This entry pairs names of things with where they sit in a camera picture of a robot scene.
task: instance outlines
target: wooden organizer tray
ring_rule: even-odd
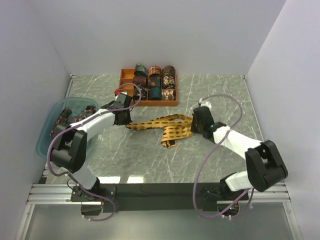
[[[134,79],[135,69],[134,68],[122,68],[121,69],[121,76],[119,87],[122,84],[132,83]],[[175,89],[173,90],[175,93],[175,100],[172,101],[163,101],[163,100],[148,100],[149,89],[147,89],[146,93],[146,100],[141,100],[138,107],[176,107],[178,105],[178,91],[177,91],[177,74],[175,74]],[[129,96],[134,95],[134,86],[133,85],[126,85],[119,89],[120,92],[127,92]]]

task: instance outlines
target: patterned yellow cloth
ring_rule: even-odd
[[[192,136],[191,124],[191,117],[181,114],[173,114],[169,116],[158,117],[150,121],[130,123],[125,126],[128,129],[132,130],[163,128],[164,133],[162,136],[161,144],[166,148],[171,148],[178,145],[178,139],[184,139]]]

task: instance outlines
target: plastic bin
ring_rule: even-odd
[[[71,116],[73,116],[73,115],[80,114],[82,110],[86,109],[86,107],[89,105],[95,106],[96,110],[98,110],[99,108],[95,100],[90,98],[84,98],[84,97],[67,97],[67,98],[61,99],[53,106],[48,118],[44,123],[40,137],[36,144],[36,152],[40,157],[45,159],[47,158],[48,148],[52,141],[50,132],[57,120],[57,117],[60,115],[61,111],[64,108],[68,107],[72,110]]]

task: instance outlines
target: gray wall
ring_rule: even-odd
[[[247,74],[285,0],[29,0],[70,74]]]
[[[320,1],[288,0],[247,76],[266,139],[287,165],[302,234],[319,239]]]
[[[70,77],[26,0],[0,1],[0,239],[16,235],[45,160],[36,143]]]

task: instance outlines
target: gray marble surface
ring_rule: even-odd
[[[77,75],[73,77],[70,97],[86,97],[99,106],[114,99],[120,75]],[[134,123],[154,118],[184,114],[192,116],[200,98],[212,94],[230,94],[243,107],[243,118],[234,130],[262,140],[261,131],[243,75],[179,75],[177,107],[135,107]],[[240,110],[228,98],[212,98],[214,120],[233,124]],[[178,140],[178,146],[163,147],[162,129],[133,131],[125,126],[112,126],[91,140],[86,163],[102,182],[113,183],[192,183],[204,157],[214,144],[200,134]],[[218,182],[233,172],[246,169],[245,161],[223,146],[209,158],[201,172],[200,182]],[[67,178],[48,175],[47,184],[64,184]]]

